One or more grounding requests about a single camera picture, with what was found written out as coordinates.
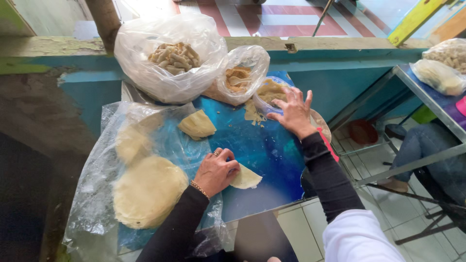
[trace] clear plastic bag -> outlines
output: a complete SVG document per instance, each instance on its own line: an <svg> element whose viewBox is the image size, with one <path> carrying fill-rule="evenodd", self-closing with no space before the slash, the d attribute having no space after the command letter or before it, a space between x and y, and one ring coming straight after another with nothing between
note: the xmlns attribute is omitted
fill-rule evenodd
<svg viewBox="0 0 466 262"><path fill-rule="evenodd" d="M239 105L246 102L261 86L267 75L270 56L261 46L240 46L228 53L228 65L226 69L239 67L252 67L249 77L251 82L246 86L246 91L231 92L226 87L225 71L215 79L215 82L203 95L231 105Z"/></svg>
<svg viewBox="0 0 466 262"><path fill-rule="evenodd" d="M172 75L149 62L148 57L163 43L186 42L199 54L198 68ZM123 72L149 96L163 103L194 100L225 72L227 48L212 17L186 13L155 20L125 22L115 40L115 58Z"/></svg>
<svg viewBox="0 0 466 262"><path fill-rule="evenodd" d="M466 39L454 38L441 42L422 53L423 59L439 61L466 74Z"/></svg>
<svg viewBox="0 0 466 262"><path fill-rule="evenodd" d="M466 90L466 76L438 61L422 59L410 63L416 77L447 96L459 96Z"/></svg>
<svg viewBox="0 0 466 262"><path fill-rule="evenodd" d="M184 106L155 106L133 102L117 102L103 107L102 133L92 149L78 181L73 205L65 229L63 243L73 261L121 261L121 254L144 247L155 229L131 229L115 219L113 185L126 170L117 156L118 130L139 124L149 130L151 154L170 160L193 179L204 156L209 153L207 139L194 141L177 125L196 109L192 103ZM163 120L154 128L148 119ZM193 256L208 256L230 241L221 219L221 193L211 198L192 247Z"/></svg>

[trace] table leg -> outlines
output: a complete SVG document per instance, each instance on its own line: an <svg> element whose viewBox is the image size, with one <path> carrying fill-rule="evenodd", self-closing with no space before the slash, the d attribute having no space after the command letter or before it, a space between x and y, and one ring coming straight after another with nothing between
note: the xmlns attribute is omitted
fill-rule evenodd
<svg viewBox="0 0 466 262"><path fill-rule="evenodd" d="M353 102L345 106L338 114L336 114L330 121L328 121L327 125L329 126L330 130L334 132L338 130L338 128L345 125L345 123L359 109L359 107L364 105L367 100L379 92L394 75L395 74L393 70L389 70L387 73L385 73L385 75L381 76L370 87L362 92Z"/></svg>

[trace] gold bracelet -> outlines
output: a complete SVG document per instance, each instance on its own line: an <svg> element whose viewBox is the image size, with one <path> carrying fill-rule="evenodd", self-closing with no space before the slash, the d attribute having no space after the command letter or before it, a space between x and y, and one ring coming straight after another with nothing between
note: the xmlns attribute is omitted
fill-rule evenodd
<svg viewBox="0 0 466 262"><path fill-rule="evenodd" d="M191 180L191 186L193 186L197 190L201 191L201 193L203 193L207 197L207 199L210 200L210 197L204 192L204 190L202 190L202 188L198 184L196 184L196 182L194 182L194 180Z"/></svg>

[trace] yellow post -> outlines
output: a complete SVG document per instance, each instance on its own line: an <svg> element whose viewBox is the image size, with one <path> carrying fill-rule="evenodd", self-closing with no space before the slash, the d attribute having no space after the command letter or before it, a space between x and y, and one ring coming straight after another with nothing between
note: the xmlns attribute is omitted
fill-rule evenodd
<svg viewBox="0 0 466 262"><path fill-rule="evenodd" d="M391 32L388 40L398 47L435 14L447 0L421 0Z"/></svg>

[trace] hand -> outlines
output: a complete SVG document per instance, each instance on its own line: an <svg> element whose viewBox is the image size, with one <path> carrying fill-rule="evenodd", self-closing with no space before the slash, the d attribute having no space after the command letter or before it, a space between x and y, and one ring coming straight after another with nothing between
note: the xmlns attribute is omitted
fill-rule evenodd
<svg viewBox="0 0 466 262"><path fill-rule="evenodd" d="M234 160L231 150L217 148L219 156L208 153L196 173L194 182L209 196L224 190L240 171L240 164Z"/></svg>
<svg viewBox="0 0 466 262"><path fill-rule="evenodd" d="M272 100L273 103L280 106L283 110L283 116L277 113L268 113L267 117L277 120L284 128L294 133L299 140L317 132L317 129L311 125L310 112L312 102L312 91L308 91L308 97L303 103L302 92L296 87L290 89L282 87L287 96L288 102L280 99Z"/></svg>

